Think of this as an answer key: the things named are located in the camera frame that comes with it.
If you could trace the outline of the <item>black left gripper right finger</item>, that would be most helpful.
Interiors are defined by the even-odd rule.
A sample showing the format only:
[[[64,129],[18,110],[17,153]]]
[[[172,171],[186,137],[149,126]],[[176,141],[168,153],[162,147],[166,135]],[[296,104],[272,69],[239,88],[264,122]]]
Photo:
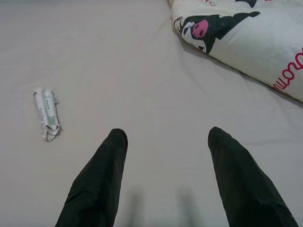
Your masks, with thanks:
[[[236,139],[213,127],[208,146],[229,226],[298,225],[271,179]]]

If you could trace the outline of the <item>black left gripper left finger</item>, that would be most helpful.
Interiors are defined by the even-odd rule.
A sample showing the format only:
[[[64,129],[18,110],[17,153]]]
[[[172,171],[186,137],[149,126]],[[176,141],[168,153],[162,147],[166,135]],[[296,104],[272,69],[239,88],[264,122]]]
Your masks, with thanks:
[[[56,226],[113,226],[127,147],[126,133],[112,129],[73,181]]]

